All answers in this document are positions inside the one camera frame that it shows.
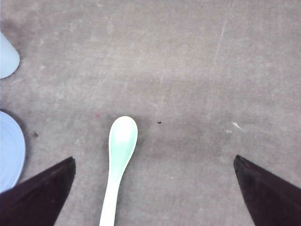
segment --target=spoon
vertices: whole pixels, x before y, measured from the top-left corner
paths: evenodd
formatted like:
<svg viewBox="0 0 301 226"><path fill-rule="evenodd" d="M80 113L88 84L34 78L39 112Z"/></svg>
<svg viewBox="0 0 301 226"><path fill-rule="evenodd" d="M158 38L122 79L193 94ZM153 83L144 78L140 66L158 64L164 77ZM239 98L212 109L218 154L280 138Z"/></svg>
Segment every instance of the spoon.
<svg viewBox="0 0 301 226"><path fill-rule="evenodd" d="M138 128L132 118L122 116L114 121L109 134L109 175L99 226L114 226L120 181L137 138Z"/></svg>

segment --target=plate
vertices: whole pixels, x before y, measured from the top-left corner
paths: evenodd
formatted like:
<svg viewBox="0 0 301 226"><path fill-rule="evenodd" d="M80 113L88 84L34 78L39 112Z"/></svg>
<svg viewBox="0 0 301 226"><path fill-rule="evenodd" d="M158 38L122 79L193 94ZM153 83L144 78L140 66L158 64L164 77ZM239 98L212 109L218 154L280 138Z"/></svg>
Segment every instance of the plate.
<svg viewBox="0 0 301 226"><path fill-rule="evenodd" d="M16 185L25 161L25 139L18 123L0 112L0 192Z"/></svg>

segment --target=spoon handle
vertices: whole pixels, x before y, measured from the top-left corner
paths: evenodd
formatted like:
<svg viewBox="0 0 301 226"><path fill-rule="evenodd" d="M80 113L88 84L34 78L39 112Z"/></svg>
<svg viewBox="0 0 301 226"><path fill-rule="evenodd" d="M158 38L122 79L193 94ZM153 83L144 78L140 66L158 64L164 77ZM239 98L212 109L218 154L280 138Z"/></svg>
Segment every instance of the spoon handle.
<svg viewBox="0 0 301 226"><path fill-rule="evenodd" d="M108 179L99 226L114 226L119 183Z"/></svg>

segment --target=gray tabletop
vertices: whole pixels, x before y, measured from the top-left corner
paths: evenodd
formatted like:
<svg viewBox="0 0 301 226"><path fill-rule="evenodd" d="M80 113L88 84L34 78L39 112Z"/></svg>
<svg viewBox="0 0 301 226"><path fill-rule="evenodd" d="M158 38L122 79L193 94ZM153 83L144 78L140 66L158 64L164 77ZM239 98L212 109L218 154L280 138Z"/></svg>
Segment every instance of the gray tabletop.
<svg viewBox="0 0 301 226"><path fill-rule="evenodd" d="M73 156L56 226L97 226L109 130L129 115L115 225L252 226L236 154L301 186L300 17L299 0L1 1L21 56L1 80L26 138L21 181Z"/></svg>

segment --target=white cup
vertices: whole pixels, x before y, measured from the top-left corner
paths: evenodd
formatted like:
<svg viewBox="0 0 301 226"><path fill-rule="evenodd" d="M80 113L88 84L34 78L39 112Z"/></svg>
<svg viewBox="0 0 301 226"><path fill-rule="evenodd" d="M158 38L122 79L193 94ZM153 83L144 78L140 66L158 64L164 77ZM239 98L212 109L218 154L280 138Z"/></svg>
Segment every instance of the white cup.
<svg viewBox="0 0 301 226"><path fill-rule="evenodd" d="M17 50L10 44L7 38L1 33L0 37L0 77L10 76L18 68L20 56Z"/></svg>

